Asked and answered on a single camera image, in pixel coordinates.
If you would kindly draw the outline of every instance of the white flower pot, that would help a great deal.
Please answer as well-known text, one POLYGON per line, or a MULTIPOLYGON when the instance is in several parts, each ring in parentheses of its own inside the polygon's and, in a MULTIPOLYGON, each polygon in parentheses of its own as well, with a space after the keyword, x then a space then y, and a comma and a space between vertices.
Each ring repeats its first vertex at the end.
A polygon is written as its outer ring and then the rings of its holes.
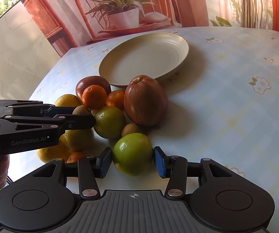
POLYGON ((139 27, 139 10, 132 9, 125 12, 108 15, 108 18, 118 30, 139 27))

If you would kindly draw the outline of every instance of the green apple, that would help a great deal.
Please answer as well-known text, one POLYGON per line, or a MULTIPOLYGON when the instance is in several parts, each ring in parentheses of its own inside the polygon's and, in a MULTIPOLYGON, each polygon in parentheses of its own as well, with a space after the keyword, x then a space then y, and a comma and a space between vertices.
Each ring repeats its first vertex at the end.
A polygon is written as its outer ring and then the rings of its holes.
POLYGON ((151 141, 142 133, 131 133, 121 138, 112 151, 115 167, 127 175, 143 173, 153 160, 151 141))
POLYGON ((121 131, 125 126, 125 115, 114 106, 104 106, 95 112, 96 120, 95 132, 106 139, 117 138, 121 136, 121 131))

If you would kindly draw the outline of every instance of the wall mural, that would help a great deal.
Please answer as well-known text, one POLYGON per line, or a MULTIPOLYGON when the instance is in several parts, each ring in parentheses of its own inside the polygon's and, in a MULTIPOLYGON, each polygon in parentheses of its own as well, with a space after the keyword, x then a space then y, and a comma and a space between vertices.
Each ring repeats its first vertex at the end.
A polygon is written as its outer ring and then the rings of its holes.
POLYGON ((194 26, 279 32, 279 0, 21 0, 62 57, 117 36, 194 26))

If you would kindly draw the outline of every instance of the beige oval plate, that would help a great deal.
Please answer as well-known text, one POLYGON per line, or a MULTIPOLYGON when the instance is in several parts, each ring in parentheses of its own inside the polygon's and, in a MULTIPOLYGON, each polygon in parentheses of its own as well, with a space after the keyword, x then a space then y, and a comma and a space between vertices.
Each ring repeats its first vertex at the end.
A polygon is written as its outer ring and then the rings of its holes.
POLYGON ((189 51, 181 36, 154 32, 131 38, 112 49, 98 72, 113 86, 127 86, 138 75, 158 81, 178 70, 189 51))

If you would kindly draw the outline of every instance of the red apple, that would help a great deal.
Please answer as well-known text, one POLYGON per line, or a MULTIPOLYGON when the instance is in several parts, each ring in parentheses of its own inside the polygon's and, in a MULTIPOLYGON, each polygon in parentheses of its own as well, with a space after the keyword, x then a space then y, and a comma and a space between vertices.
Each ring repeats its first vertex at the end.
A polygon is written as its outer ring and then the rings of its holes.
POLYGON ((76 85, 76 95, 81 102, 83 91, 91 85, 103 87, 107 94, 111 92, 110 84, 105 78, 101 76, 88 76, 81 79, 76 85))
POLYGON ((165 116, 168 104, 167 95, 161 85, 146 75, 132 79, 125 90, 125 113, 138 125, 158 124, 165 116))

